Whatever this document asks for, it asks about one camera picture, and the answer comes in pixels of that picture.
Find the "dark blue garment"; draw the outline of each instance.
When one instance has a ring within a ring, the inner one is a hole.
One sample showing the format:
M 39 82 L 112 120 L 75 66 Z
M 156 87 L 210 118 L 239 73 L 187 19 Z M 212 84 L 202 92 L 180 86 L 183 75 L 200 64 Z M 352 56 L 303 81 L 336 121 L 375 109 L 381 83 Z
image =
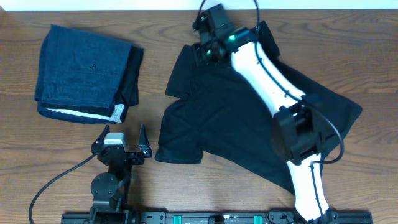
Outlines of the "dark blue garment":
M 64 108 L 110 116 L 117 104 L 138 104 L 137 78 L 143 50 L 131 43 L 51 25 L 40 51 L 37 111 L 76 123 L 114 123 L 50 111 Z

